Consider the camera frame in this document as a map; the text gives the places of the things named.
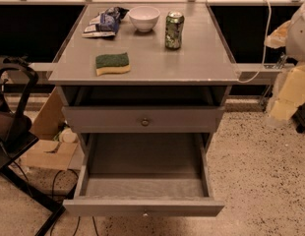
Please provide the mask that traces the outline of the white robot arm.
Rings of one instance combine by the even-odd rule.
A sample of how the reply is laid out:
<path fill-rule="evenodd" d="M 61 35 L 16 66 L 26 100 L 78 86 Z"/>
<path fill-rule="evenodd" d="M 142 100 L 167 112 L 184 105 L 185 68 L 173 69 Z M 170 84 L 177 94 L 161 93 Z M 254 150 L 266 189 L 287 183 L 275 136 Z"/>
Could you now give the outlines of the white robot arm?
<path fill-rule="evenodd" d="M 305 1 L 289 21 L 267 36 L 265 44 L 273 49 L 284 47 L 287 57 L 297 61 L 284 73 L 283 82 L 268 105 L 268 122 L 279 126 L 305 103 Z"/>

